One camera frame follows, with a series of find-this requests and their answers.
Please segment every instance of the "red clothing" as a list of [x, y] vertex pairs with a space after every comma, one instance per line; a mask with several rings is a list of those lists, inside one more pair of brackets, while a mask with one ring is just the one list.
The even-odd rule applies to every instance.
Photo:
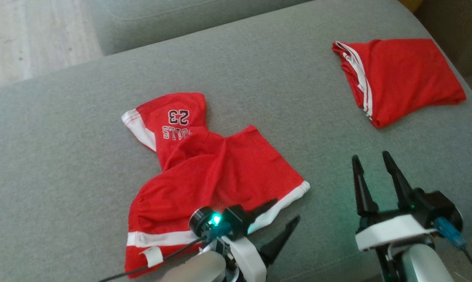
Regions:
[[453, 105], [465, 93], [431, 39], [335, 41], [332, 50], [351, 85], [358, 107], [377, 128], [429, 105]]
[[151, 246], [159, 246], [165, 257], [196, 239], [188, 221], [199, 207], [222, 211], [241, 204], [253, 209], [278, 198], [250, 227], [253, 232], [309, 189], [254, 126], [222, 137], [208, 131], [205, 112], [203, 94], [174, 93], [123, 115], [139, 141], [157, 153], [163, 170], [130, 207], [125, 271], [146, 266], [141, 252]]

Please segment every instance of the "white stripe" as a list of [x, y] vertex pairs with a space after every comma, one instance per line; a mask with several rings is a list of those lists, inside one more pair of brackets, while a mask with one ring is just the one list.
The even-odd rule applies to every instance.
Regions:
[[270, 208], [268, 211], [264, 212], [259, 217], [257, 217], [255, 222], [252, 223], [250, 227], [248, 228], [248, 234], [251, 234], [271, 224], [272, 221], [274, 221], [274, 219], [276, 218], [280, 210], [288, 207], [295, 200], [300, 199], [307, 191], [309, 191], [310, 188], [311, 186], [309, 185], [307, 181], [302, 182], [302, 184], [300, 184], [295, 189], [293, 189], [290, 193], [284, 196], [274, 206], [272, 206], [272, 208]]
[[154, 152], [156, 151], [156, 136], [154, 132], [145, 127], [143, 119], [137, 109], [125, 112], [125, 114], [121, 116], [121, 120], [142, 144], [151, 148]]
[[[271, 224], [280, 210], [288, 207], [288, 205], [293, 203], [295, 200], [300, 199], [310, 188], [311, 186], [309, 183], [303, 181], [302, 184], [295, 187], [268, 211], [261, 214], [248, 228], [248, 234]], [[196, 234], [194, 234], [192, 231], [177, 231], [163, 234], [147, 234], [136, 231], [128, 233], [128, 241], [126, 246], [148, 248], [152, 246], [186, 245], [197, 238], [198, 237]]]
[[187, 245], [198, 237], [192, 231], [177, 231], [163, 234], [147, 234], [140, 231], [129, 232], [126, 246], [147, 248], [152, 246]]
[[339, 41], [335, 41], [335, 44], [350, 54], [350, 56], [344, 56], [344, 58], [347, 62], [349, 62], [356, 72], [359, 83], [358, 88], [360, 88], [360, 90], [363, 92], [363, 110], [366, 112], [366, 116], [368, 116], [368, 118], [371, 120], [371, 116], [373, 114], [372, 87], [370, 86], [368, 78], [366, 77], [365, 68], [363, 67], [361, 57], [359, 56], [358, 52], [356, 52], [356, 50], [347, 46], [346, 44]]

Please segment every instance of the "couch cushion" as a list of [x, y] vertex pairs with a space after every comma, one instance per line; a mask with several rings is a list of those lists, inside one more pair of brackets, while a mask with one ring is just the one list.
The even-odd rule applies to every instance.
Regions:
[[313, 1], [1, 88], [0, 282], [96, 281], [122, 271], [130, 203], [160, 170], [120, 117], [170, 92], [203, 92], [208, 126], [225, 136], [254, 124], [310, 182], [251, 237], [265, 243], [302, 215], [270, 282], [378, 271], [374, 252], [358, 252], [354, 240], [353, 154], [381, 209], [397, 202], [381, 156], [388, 150], [411, 185], [440, 189], [458, 205], [471, 234], [472, 93], [463, 79], [466, 102], [376, 130], [331, 51], [334, 40], [418, 37], [429, 34], [397, 1]]
[[308, 0], [91, 0], [105, 55], [216, 27]]

